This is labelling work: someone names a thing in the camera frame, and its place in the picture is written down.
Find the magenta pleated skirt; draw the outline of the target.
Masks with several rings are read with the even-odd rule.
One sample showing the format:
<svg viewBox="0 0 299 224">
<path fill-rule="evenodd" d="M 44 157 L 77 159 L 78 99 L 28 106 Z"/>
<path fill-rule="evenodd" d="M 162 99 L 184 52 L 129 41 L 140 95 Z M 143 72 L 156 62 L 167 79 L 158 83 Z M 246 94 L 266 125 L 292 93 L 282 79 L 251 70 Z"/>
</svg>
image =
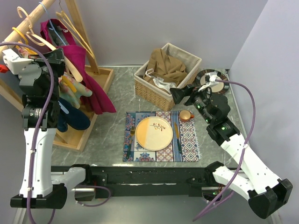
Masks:
<svg viewBox="0 0 299 224">
<path fill-rule="evenodd" d="M 93 79 L 93 77 L 88 75 L 85 71 L 86 49 L 76 44 L 72 34 L 59 20 L 51 20 L 54 26 L 56 26 L 58 33 L 66 40 L 67 43 L 66 46 L 59 47 L 63 49 L 64 55 L 69 58 L 69 60 L 80 72 L 81 76 L 83 77 L 83 81 L 81 83 L 93 92 L 90 97 L 82 96 L 80 98 L 81 102 L 87 105 L 97 115 L 103 114 L 105 112 L 115 113 L 116 109 L 110 98 L 104 92 L 102 87 L 95 81 L 95 79 Z M 57 46 L 50 36 L 49 27 L 49 21 L 41 22 L 40 35 L 52 45 Z"/>
</svg>

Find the brown skirt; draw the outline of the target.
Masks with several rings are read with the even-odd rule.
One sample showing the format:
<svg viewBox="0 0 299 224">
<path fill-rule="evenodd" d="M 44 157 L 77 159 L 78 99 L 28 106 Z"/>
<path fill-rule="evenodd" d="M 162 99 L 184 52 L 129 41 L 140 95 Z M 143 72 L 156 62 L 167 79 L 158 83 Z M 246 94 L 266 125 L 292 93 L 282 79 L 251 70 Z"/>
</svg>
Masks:
<svg viewBox="0 0 299 224">
<path fill-rule="evenodd" d="M 154 49 L 151 53 L 146 70 L 148 75 L 143 75 L 143 79 L 154 85 L 154 78 L 166 83 L 174 83 L 177 87 L 187 76 L 185 64 L 166 54 L 162 49 Z"/>
</svg>

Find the yellow plastic hanger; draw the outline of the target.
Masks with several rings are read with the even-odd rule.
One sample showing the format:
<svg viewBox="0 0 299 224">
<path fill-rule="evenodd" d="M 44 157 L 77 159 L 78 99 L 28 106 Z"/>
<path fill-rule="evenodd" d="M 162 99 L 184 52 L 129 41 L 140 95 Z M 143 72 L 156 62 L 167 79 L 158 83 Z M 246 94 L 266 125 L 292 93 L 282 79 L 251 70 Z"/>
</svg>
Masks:
<svg viewBox="0 0 299 224">
<path fill-rule="evenodd" d="M 56 15 L 58 17 L 58 20 L 69 30 L 69 32 L 72 34 L 72 36 L 77 40 L 77 42 L 86 49 L 87 53 L 92 57 L 92 59 L 95 59 L 95 55 L 90 48 L 89 44 L 84 40 L 82 35 L 77 31 L 73 23 L 71 22 L 70 18 L 67 16 L 67 14 L 64 11 L 56 12 Z"/>
</svg>

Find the blue wire hanger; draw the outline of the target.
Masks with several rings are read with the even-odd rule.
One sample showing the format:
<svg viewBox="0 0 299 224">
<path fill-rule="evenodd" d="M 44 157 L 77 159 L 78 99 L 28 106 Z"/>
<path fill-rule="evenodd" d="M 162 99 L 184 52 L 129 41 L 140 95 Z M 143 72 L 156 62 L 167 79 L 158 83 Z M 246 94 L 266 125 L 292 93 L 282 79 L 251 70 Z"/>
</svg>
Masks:
<svg viewBox="0 0 299 224">
<path fill-rule="evenodd" d="M 51 36 L 53 42 L 57 46 L 66 46 L 67 45 L 66 40 L 56 30 L 56 26 L 54 26 L 54 24 L 52 23 L 49 12 L 47 11 L 45 5 L 42 2 L 39 2 L 39 4 L 43 7 L 43 9 L 45 10 L 47 17 L 49 19 L 49 23 L 50 23 L 49 31 L 50 31 L 50 36 Z"/>
</svg>

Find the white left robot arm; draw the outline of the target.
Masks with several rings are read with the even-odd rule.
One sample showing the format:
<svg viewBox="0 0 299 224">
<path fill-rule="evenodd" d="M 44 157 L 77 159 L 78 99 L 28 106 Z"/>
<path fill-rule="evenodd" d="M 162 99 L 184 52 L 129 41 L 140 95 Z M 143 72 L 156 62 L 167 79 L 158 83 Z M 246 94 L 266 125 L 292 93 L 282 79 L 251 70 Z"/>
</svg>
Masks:
<svg viewBox="0 0 299 224">
<path fill-rule="evenodd" d="M 87 164 L 74 164 L 64 174 L 51 177 L 51 151 L 60 113 L 58 79 L 64 73 L 62 48 L 33 61 L 19 73 L 24 92 L 22 110 L 26 158 L 24 178 L 19 194 L 12 197 L 11 207 L 61 209 L 68 192 L 77 185 L 89 187 L 93 182 Z"/>
</svg>

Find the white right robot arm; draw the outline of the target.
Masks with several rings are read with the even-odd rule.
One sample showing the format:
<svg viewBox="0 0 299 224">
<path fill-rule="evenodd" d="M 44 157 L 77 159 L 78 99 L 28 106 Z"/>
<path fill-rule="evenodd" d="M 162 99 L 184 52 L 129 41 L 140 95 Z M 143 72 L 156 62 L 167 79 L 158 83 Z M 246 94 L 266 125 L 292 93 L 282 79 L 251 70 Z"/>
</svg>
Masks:
<svg viewBox="0 0 299 224">
<path fill-rule="evenodd" d="M 184 97 L 186 106 L 193 105 L 208 123 L 209 136 L 237 163 L 245 177 L 237 171 L 231 171 L 220 162 L 206 167 L 205 182 L 210 186 L 225 185 L 233 192 L 245 198 L 252 211 L 260 218 L 266 219 L 282 206 L 290 197 L 293 189 L 288 179 L 281 179 L 273 173 L 255 152 L 246 144 L 243 135 L 228 118 L 230 106 L 224 95 L 209 94 L 208 89 L 185 87 L 171 88 L 175 104 Z"/>
</svg>

